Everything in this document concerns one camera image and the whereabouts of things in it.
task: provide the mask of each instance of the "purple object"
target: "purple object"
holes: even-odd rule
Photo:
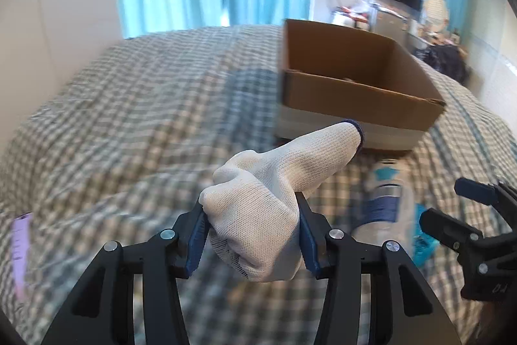
[[[25,301],[25,269],[27,267],[27,251],[29,250],[29,224],[31,213],[16,218],[12,223],[12,272],[15,278],[16,297],[19,302]]]

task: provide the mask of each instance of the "checkered bedsheet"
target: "checkered bedsheet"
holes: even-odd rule
[[[146,241],[189,210],[211,174],[236,152],[275,144],[281,28],[203,28],[129,39],[79,72],[17,131],[0,166],[0,305],[29,344],[40,343],[91,259],[112,239]],[[517,147],[502,120],[453,80],[422,64],[448,106],[404,160],[416,199],[494,235],[491,208],[454,194],[454,181],[517,185]],[[359,154],[309,202],[350,229],[364,179],[381,156]],[[14,217],[33,212],[27,301],[18,303],[10,260]],[[456,254],[439,247],[423,273],[462,339],[480,305],[462,300]],[[207,245],[198,270],[179,281],[190,341],[311,344],[325,281],[301,269],[291,281],[250,283]],[[141,283],[135,337],[145,342]],[[360,343],[368,339],[365,280]]]

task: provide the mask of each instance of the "white container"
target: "white container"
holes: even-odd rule
[[[413,256],[415,200],[409,168],[401,161],[382,160],[366,181],[369,200],[361,207],[361,225],[352,232],[361,243],[382,246],[395,240]]]

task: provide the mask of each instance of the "gingham fabric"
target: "gingham fabric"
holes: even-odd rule
[[[275,26],[203,28],[129,39],[79,72],[17,131],[0,173],[0,304],[29,344],[40,343],[60,304],[102,245],[146,241],[191,209],[210,176],[236,152],[275,145]],[[422,64],[448,106],[404,161],[416,200],[485,235],[503,230],[491,208],[457,197],[454,181],[517,185],[517,146],[503,121],[463,87]],[[326,180],[310,205],[350,231],[379,155],[358,154]],[[16,302],[10,260],[14,217],[33,212],[27,302]],[[456,254],[439,247],[423,273],[462,339],[480,305],[462,300]],[[291,281],[251,283],[207,244],[200,267],[179,281],[193,345],[311,344],[325,281],[305,269]],[[135,336],[144,343],[141,286]],[[368,336],[364,283],[359,343]]]

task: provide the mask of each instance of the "silver screw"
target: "silver screw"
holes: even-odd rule
[[[160,237],[163,238],[164,240],[170,240],[171,238],[174,238],[175,235],[176,235],[176,233],[174,230],[163,230],[160,233]]]
[[[479,265],[478,267],[478,270],[479,270],[479,273],[484,275],[488,272],[488,266],[486,263],[482,263],[481,265]]]
[[[105,251],[107,252],[112,252],[113,250],[115,250],[116,248],[118,247],[118,243],[115,242],[115,241],[110,241],[110,242],[107,242],[105,245],[104,245],[104,249]]]
[[[343,233],[340,229],[334,228],[328,232],[328,235],[332,238],[335,238],[336,240],[339,240],[345,236],[345,233]]]
[[[386,249],[388,249],[390,252],[398,252],[400,249],[400,244],[394,241],[389,241],[386,243]]]

